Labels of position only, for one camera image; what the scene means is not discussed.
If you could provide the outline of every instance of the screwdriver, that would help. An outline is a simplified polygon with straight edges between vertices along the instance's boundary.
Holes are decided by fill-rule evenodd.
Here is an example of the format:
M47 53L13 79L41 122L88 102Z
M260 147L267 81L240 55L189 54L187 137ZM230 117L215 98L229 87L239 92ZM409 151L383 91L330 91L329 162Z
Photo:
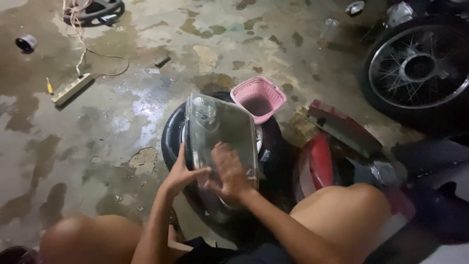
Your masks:
M53 95L54 92L52 91L51 82L49 82L49 78L46 77L45 79L47 80L47 90L49 91L49 93L50 93L51 95Z

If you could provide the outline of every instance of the wet floor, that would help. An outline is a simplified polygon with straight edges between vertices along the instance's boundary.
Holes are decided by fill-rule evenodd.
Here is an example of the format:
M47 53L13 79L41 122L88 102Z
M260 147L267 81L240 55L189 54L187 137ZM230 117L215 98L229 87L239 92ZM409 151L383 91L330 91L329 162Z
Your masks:
M372 10L384 10L376 2ZM314 99L349 114L385 146L417 137L364 101L356 73L365 47L346 52L317 45L325 19L371 25L376 12L350 20L342 0L125 3L113 27L86 28L84 41L97 52L127 58L129 69L96 78L63 109L50 102L46 78L55 90L74 81L83 47L68 36L73 30L61 21L62 3L0 3L2 247L36 246L42 230L80 213L144 223L168 174L163 127L192 91L229 91L248 78L268 78L287 94L275 117L295 145L308 135L295 128L292 117ZM22 54L14 45L23 34L37 38L34 53ZM149 70L165 56L171 60L164 67ZM85 61L81 73L116 73L126 66L122 59L91 53ZM183 196L174 206L186 238L202 235L221 247L234 246L208 228Z

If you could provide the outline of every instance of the spoked wheel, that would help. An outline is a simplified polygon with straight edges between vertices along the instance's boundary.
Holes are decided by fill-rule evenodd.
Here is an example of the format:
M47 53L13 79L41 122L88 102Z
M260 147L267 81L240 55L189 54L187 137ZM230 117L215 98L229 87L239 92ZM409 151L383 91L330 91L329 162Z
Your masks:
M398 121L445 119L447 111L469 102L467 47L469 26L459 17L403 23L371 48L361 90L373 107Z

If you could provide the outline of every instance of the pink basket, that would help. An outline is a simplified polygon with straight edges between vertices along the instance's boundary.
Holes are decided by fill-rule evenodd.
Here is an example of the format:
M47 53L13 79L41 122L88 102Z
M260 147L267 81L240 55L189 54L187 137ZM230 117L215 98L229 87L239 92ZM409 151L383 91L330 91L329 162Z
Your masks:
M242 82L230 95L237 106L251 113L255 124L267 121L287 100L277 86L261 76Z

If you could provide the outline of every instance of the extension cord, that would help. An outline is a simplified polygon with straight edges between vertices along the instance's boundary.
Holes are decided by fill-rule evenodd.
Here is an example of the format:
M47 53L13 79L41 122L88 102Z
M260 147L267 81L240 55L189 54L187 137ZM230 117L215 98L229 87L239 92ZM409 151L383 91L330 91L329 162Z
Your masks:
M56 96L52 97L51 101L56 106L61 106L65 103L70 97L72 97L75 93L80 91L85 85L93 80L93 77L90 73L85 73L82 75L81 78L76 79L73 83L69 84L65 89L63 89L60 93Z

